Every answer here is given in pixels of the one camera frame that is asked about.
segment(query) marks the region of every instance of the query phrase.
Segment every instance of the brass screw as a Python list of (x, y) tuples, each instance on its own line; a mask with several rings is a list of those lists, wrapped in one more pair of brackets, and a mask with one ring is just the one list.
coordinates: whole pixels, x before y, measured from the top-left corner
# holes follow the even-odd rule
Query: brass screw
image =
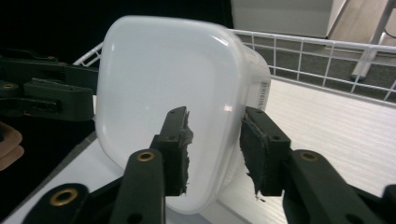
[(49, 200), (49, 203), (53, 206), (63, 206), (65, 204), (73, 202), (78, 196), (76, 189), (63, 189), (56, 192)]
[(10, 89), (10, 88), (13, 88), (13, 87), (14, 87), (14, 85), (11, 84), (11, 83), (5, 84), (5, 85), (3, 86), (3, 88), (5, 88), (5, 89)]
[(139, 155), (137, 155), (137, 159), (139, 161), (151, 161), (154, 159), (154, 153), (152, 152), (142, 152)]
[(318, 161), (319, 157), (312, 152), (302, 152), (300, 157), (306, 161)]

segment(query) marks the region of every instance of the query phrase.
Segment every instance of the metal grid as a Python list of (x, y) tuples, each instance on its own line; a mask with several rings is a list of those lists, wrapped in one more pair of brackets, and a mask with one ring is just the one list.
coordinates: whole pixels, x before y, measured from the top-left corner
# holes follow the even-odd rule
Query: metal grid
[[(273, 78), (396, 105), (396, 48), (231, 30), (259, 52)], [(90, 66), (103, 43), (74, 62)]]

